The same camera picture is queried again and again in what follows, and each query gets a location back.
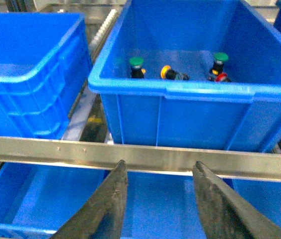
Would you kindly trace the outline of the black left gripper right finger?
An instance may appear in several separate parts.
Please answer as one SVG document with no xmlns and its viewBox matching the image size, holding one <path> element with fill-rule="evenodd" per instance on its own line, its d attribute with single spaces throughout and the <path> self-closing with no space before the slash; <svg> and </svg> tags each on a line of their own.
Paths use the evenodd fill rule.
<svg viewBox="0 0 281 239">
<path fill-rule="evenodd" d="M 281 239 L 281 227 L 203 162 L 194 164 L 192 174 L 199 219 L 208 239 Z"/>
</svg>

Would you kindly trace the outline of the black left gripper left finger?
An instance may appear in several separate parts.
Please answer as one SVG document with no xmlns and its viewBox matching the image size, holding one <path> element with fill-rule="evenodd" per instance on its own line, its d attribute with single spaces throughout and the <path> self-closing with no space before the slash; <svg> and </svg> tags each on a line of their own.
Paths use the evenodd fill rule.
<svg viewBox="0 0 281 239">
<path fill-rule="evenodd" d="M 128 175 L 120 160 L 86 203 L 52 239 L 119 239 L 127 203 Z"/>
</svg>

